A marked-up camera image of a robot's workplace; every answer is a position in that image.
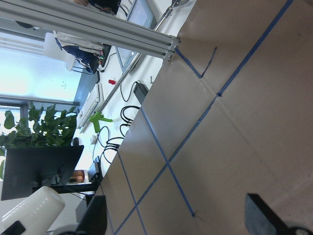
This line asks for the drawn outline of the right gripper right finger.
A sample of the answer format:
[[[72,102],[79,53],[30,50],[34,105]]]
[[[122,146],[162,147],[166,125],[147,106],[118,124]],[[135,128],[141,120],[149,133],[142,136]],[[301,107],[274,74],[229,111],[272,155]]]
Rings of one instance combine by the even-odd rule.
[[[250,235],[292,235],[291,230],[277,214],[254,193],[245,198],[245,226]]]

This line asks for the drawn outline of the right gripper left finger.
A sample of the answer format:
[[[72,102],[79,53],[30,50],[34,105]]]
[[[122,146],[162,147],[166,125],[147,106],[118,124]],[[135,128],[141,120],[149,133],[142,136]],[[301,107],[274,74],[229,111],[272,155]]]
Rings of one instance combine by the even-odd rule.
[[[104,235],[107,226],[106,197],[104,195],[95,195],[74,231],[77,235]]]

